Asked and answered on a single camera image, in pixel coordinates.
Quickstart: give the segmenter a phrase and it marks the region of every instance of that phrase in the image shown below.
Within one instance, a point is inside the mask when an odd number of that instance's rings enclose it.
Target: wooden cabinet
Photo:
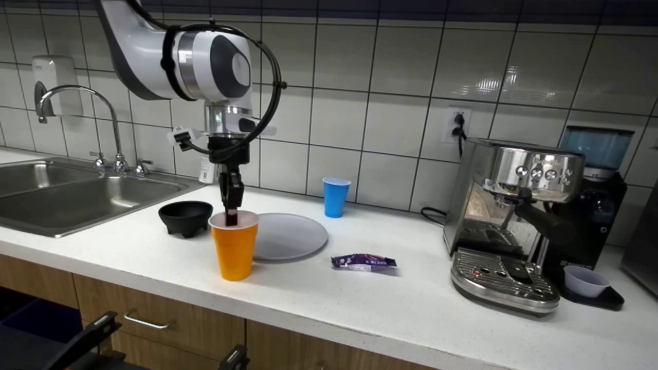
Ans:
[[[0,286],[79,309],[73,274],[0,255]]]
[[[77,278],[82,321],[107,310],[120,314],[127,334],[190,353],[221,357],[246,344],[246,321],[113,283]]]
[[[253,370],[422,370],[396,357],[247,323],[247,351]]]
[[[140,364],[152,370],[216,370],[219,357],[205,357],[197,353],[184,351],[180,347],[163,346],[130,334],[117,330],[112,338],[112,347],[125,353],[130,364]]]

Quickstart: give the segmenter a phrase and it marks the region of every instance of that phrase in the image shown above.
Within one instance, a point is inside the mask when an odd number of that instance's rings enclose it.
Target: blue cup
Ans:
[[[352,180],[327,176],[326,183],[326,215],[339,218],[345,212],[345,202]]]

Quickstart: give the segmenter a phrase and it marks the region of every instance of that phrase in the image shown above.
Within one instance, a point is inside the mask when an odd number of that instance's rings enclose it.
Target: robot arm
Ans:
[[[140,98],[204,98],[210,112],[209,149],[178,138],[184,150],[209,155],[223,167],[221,189],[226,226],[236,225],[246,185],[239,165],[250,162],[253,141],[271,121],[283,89],[283,71],[269,48],[223,25],[166,26],[136,0],[96,0],[112,58],[121,82]],[[274,92],[260,124],[251,121],[251,59],[256,43],[271,66]]]
[[[96,0],[96,7],[116,70],[140,98],[228,103],[250,92],[250,41],[239,30],[166,26],[136,0]]]

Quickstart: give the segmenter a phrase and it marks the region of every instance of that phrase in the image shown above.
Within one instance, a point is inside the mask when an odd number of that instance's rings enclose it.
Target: stainless steel sink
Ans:
[[[11,195],[0,195],[0,226],[35,233],[44,236],[63,236],[74,231],[99,225],[123,215],[127,212],[140,210],[144,205],[163,202],[195,185],[191,180],[180,180],[165,175],[151,176],[95,176],[63,171],[52,180],[40,183],[37,188],[15,192]],[[11,178],[11,171],[0,169],[0,180]],[[27,169],[16,169],[16,178],[29,172]]]
[[[69,160],[5,165],[0,167],[0,197],[99,176],[99,171]]]

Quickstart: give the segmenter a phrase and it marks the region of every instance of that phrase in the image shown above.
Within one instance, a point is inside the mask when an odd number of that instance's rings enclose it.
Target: white tile wall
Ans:
[[[175,172],[173,145],[166,141],[165,127],[136,125],[138,159],[152,160],[156,169]]]
[[[435,96],[495,101],[512,34],[509,30],[449,29],[438,55]]]
[[[40,124],[37,114],[29,112],[27,116],[33,129],[35,150],[69,157],[60,118],[47,118],[47,124]]]
[[[414,185],[412,212],[422,207],[449,210],[457,183],[459,165],[420,160]]]
[[[501,101],[569,107],[593,34],[518,32]]]
[[[209,15],[166,9],[156,16],[185,25],[205,22]],[[442,32],[440,20],[224,13],[221,20],[264,39],[290,82],[274,121],[279,133],[251,144],[251,162],[241,169],[247,185],[321,195],[321,178],[336,175],[355,180],[355,202],[414,212],[422,205],[446,207],[459,169],[457,141],[446,140],[454,109],[468,112],[470,138],[547,145],[558,144],[567,116],[567,124],[578,125],[625,125],[637,133],[637,150],[630,150],[624,167],[634,185],[627,203],[641,207],[639,195],[658,176],[658,159],[651,150],[658,135],[657,120],[647,127],[651,112],[658,116],[658,43],[647,30],[613,34],[611,26],[597,32],[583,25],[522,22],[515,34],[512,22],[451,20]],[[165,133],[173,125],[204,129],[204,103],[136,98],[113,71],[95,13],[63,13],[47,2],[41,11],[0,13],[0,144],[84,159],[101,140],[106,159],[113,159],[109,114],[89,95],[82,95],[84,118],[37,124],[31,59],[45,53],[74,58],[79,82],[112,98],[130,162],[136,159],[132,127],[138,124],[140,159],[195,176],[195,155],[175,150]],[[253,81],[267,82],[269,63],[256,48],[251,55]],[[267,98],[269,87],[256,84],[256,116]],[[624,244],[630,220],[622,215],[620,225],[613,243]]]
[[[144,101],[130,92],[130,109],[136,124],[170,127],[169,101]]]
[[[269,96],[269,89],[264,89],[264,104],[269,103]],[[277,127],[271,140],[307,144],[311,131],[311,89],[288,89],[269,125]]]
[[[415,159],[364,152],[358,202],[410,210],[415,165]]]
[[[624,157],[624,162],[620,165],[620,172],[625,175],[630,165],[632,165],[632,160],[634,160],[637,144],[641,140],[647,120],[643,118],[634,118],[634,116],[606,116],[606,114],[572,112],[572,116],[567,120],[567,125],[632,131],[634,138],[632,138],[630,149],[627,149],[627,152]]]
[[[637,145],[637,155],[625,180],[655,188],[658,183],[658,120],[652,120]]]
[[[107,120],[99,120],[96,125],[99,125],[101,150],[106,155],[106,160],[112,162],[117,155],[116,131],[112,127],[112,121],[107,121]],[[123,152],[127,165],[134,165],[136,150],[134,150],[132,124],[120,124],[120,138],[121,138],[121,152]]]
[[[73,16],[41,16],[49,55],[69,55],[77,67],[86,67],[80,22]]]
[[[113,104],[120,121],[132,121],[127,89],[116,71],[89,71],[89,87],[99,90]],[[95,114],[99,120],[112,120],[103,101],[95,98]]]
[[[649,116],[658,95],[657,49],[658,38],[597,38],[575,107]]]
[[[493,140],[558,145],[567,112],[501,104],[493,118]]]
[[[430,107],[422,159],[435,159],[435,160],[451,160],[459,162],[459,144],[452,138],[452,120],[454,112],[466,112],[468,124],[466,131],[468,138],[489,138],[489,129],[493,124],[493,103],[468,103],[468,101],[440,101],[435,98]]]
[[[438,43],[438,26],[379,26],[373,90],[429,96],[433,89]]]
[[[6,15],[0,13],[0,61],[16,61]]]
[[[418,157],[426,116],[429,98],[370,95],[364,149]]]
[[[101,26],[101,20],[92,16],[82,16],[82,41],[84,41],[84,53],[86,63],[91,70],[113,70],[109,46],[106,39],[106,30]]]
[[[323,178],[338,176],[352,180],[348,202],[356,200],[361,152],[311,145],[308,157],[308,194],[321,197],[326,194]]]
[[[16,59],[31,63],[35,55],[45,55],[44,25],[37,15],[11,15],[11,34],[15,41]]]
[[[101,150],[96,121],[89,118],[60,118],[65,125],[69,157],[79,160],[95,159]]]
[[[307,192],[308,145],[266,141],[261,152],[261,185],[279,192]]]
[[[315,87],[369,90],[374,26],[319,25]]]
[[[315,22],[311,25],[264,25],[264,41],[277,55],[288,84],[312,87]],[[271,81],[269,67],[264,67],[264,81]]]
[[[0,125],[5,141],[15,149],[33,150],[33,133],[29,129],[29,120],[22,109],[2,109],[0,107]]]
[[[0,107],[24,107],[21,78],[15,63],[0,63]]]
[[[367,92],[315,90],[311,144],[363,149]]]

